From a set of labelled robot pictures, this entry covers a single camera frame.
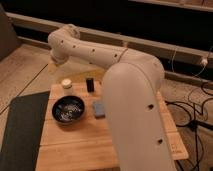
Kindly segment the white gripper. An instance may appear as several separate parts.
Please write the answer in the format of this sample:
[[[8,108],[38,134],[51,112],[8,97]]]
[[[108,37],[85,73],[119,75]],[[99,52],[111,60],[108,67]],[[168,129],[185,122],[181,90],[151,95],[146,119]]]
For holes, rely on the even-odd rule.
[[[57,66],[63,65],[68,61],[68,56],[64,56],[61,54],[52,54],[51,61],[53,63],[48,64],[48,72],[50,74],[54,74],[57,70]]]

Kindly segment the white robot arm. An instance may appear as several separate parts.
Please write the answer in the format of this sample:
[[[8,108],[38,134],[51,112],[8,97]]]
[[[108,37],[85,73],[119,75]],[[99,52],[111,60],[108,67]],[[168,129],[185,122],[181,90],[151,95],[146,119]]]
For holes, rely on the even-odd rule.
[[[157,101],[164,68],[156,57],[83,41],[71,24],[50,33],[48,44],[55,65],[73,56],[106,69],[102,103],[121,171],[176,171]]]

